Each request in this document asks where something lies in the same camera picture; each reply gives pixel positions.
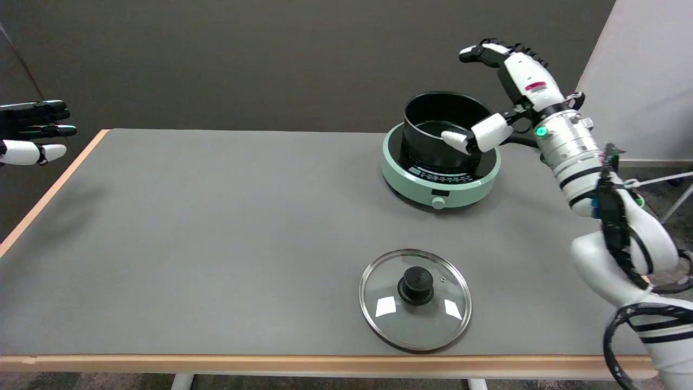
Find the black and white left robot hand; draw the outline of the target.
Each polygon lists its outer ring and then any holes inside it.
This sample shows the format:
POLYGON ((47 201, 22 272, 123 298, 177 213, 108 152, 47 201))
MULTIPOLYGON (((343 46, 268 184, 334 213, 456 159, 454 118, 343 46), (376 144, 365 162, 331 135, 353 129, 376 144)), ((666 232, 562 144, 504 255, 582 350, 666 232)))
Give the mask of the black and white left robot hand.
POLYGON ((62 158, 68 150, 64 144, 45 144, 37 140, 76 135, 75 126, 60 124, 60 121, 70 116, 67 104, 62 100, 2 105, 2 166, 43 166, 62 158))

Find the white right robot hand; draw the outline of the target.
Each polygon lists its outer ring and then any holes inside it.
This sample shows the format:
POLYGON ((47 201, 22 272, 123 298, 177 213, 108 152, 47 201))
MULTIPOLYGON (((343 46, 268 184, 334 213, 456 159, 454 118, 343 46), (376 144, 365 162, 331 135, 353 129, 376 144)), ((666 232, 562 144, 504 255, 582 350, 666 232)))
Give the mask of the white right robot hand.
POLYGON ((441 133, 448 146, 466 155, 487 152, 506 143, 518 119, 529 119, 536 126, 552 114, 569 109, 567 98, 547 70, 547 62, 520 43, 507 46, 495 38, 486 38, 461 49, 459 60, 496 69, 513 105, 507 113, 491 114, 470 130, 441 133))

